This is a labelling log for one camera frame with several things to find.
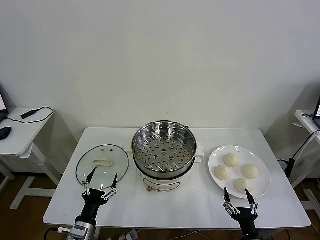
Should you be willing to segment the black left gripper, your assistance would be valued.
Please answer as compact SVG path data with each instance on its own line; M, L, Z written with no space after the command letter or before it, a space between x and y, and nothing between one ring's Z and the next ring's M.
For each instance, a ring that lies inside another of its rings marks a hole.
M88 175L86 180L82 181L83 192L82 198L85 201L83 210L79 216L81 222L95 222L100 206L105 205L108 200L117 194L118 174L115 174L110 191L104 191L90 188L90 183L94 177L95 167Z

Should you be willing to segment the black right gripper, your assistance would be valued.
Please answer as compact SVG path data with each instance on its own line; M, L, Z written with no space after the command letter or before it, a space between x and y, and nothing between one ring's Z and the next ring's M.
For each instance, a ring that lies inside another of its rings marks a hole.
M224 204L223 207L231 218L237 221L240 225L240 230L243 237L258 237L259 232L255 226L255 220L258 217L258 206L259 204L255 202L253 195L246 188L246 197L250 208L239 207L236 208L230 199L227 188L224 188Z

